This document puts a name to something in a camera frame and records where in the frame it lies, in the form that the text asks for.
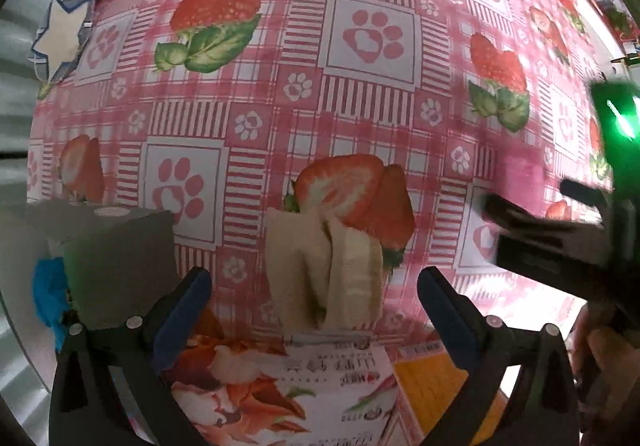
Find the person's right hand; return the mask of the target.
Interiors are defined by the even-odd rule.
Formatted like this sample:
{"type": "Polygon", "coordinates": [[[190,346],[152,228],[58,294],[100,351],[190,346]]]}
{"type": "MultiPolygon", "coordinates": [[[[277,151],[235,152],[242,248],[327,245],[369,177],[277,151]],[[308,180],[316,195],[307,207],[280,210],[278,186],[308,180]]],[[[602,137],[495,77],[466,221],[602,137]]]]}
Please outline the person's right hand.
{"type": "Polygon", "coordinates": [[[639,443],[639,333],[613,322],[614,307],[587,303],[567,344],[583,445],[639,443]]]}

